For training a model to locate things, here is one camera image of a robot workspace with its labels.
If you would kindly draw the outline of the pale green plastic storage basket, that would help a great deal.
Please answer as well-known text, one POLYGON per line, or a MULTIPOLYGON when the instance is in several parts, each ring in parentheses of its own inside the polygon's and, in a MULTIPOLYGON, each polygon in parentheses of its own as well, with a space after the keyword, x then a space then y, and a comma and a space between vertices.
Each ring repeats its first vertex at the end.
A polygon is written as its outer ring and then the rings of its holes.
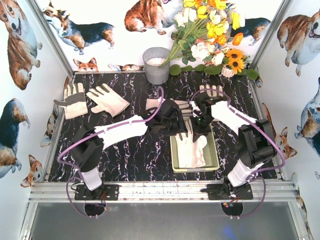
POLYGON ((212 131, 196 141, 191 121, 186 122, 187 133, 170 137, 172 169, 174 173, 212 172, 220 168, 216 143, 212 131))

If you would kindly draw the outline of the beige work glove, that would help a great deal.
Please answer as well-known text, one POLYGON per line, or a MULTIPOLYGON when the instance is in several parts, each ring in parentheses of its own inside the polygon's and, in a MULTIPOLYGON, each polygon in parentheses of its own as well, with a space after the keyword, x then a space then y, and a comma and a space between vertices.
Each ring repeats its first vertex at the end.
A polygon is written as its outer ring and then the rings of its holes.
POLYGON ((91 108, 94 114, 105 111, 115 117, 130 105, 128 101, 123 99, 106 83, 96 88, 91 88, 86 93, 86 96, 96 103, 96 106, 91 108))

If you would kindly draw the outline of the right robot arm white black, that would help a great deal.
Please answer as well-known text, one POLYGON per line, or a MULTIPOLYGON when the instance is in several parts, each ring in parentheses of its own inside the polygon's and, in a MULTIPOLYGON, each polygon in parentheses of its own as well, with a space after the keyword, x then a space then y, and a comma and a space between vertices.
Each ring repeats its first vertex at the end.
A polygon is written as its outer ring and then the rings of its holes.
POLYGON ((231 98, 222 91, 218 91, 222 96, 209 96, 208 90, 197 91, 190 100, 193 141, 208 135, 213 120, 229 127, 238 136, 239 160, 227 174, 227 180, 232 187, 240 187, 278 153, 271 124, 266 119, 258 120, 237 110, 231 105, 231 98))

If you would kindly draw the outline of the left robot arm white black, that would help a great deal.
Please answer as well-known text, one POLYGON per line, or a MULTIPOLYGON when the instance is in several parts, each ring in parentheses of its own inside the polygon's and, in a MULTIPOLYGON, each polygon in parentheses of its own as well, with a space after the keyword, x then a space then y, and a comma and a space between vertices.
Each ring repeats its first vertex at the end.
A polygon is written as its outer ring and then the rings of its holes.
POLYGON ((145 110, 132 117, 101 126, 84 125, 74 136, 78 143, 71 150, 81 172, 81 180, 89 191, 102 187, 99 163, 109 147, 149 134, 174 136, 186 133, 185 118, 192 115, 191 106, 183 100, 148 99, 145 110))

